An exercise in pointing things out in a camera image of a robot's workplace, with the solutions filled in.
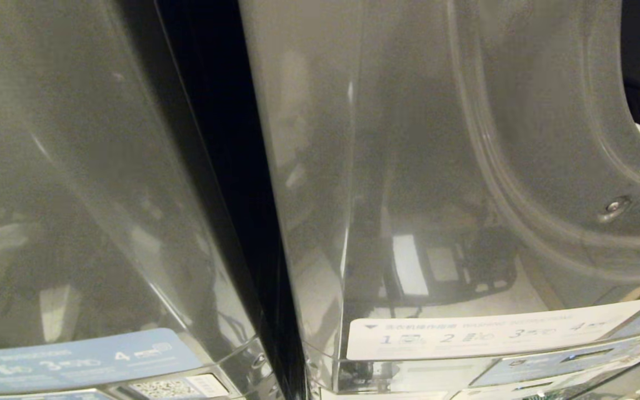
qr code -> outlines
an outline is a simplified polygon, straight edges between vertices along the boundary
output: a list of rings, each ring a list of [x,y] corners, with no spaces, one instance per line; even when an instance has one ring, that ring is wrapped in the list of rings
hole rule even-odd
[[[133,384],[132,388],[150,400],[157,398],[185,398],[201,395],[183,380],[145,382]]]

barcode sticker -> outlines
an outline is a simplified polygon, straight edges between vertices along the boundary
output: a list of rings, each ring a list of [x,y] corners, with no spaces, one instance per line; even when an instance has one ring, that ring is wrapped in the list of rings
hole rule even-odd
[[[148,400],[162,400],[162,398],[212,398],[226,396],[229,391],[213,374],[197,375],[169,379],[165,381],[143,382],[130,385],[137,393]]]
[[[229,394],[224,385],[212,374],[197,375],[196,377],[188,377],[189,381],[196,389],[206,397],[226,396]]]

silver washing machine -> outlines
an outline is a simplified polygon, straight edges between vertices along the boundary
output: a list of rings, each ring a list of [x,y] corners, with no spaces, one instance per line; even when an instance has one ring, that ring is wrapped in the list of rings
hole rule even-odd
[[[284,398],[154,2],[0,2],[0,398]]]
[[[313,398],[640,362],[618,1],[241,2]]]

screw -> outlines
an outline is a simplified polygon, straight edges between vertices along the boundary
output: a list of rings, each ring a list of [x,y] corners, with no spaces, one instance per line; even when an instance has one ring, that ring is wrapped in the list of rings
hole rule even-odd
[[[256,358],[256,361],[254,361],[253,364],[251,364],[251,367],[258,368],[258,367],[262,366],[264,362],[266,362],[266,356],[264,356],[263,354],[260,354]]]
[[[607,212],[613,213],[621,207],[622,204],[620,202],[611,202],[607,205]]]

washing machine door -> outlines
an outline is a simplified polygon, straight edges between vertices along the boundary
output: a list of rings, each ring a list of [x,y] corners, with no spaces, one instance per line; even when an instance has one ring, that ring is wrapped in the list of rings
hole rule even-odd
[[[282,398],[261,322],[155,4],[0,2],[0,395]]]
[[[317,397],[523,398],[636,348],[619,2],[242,10]]]

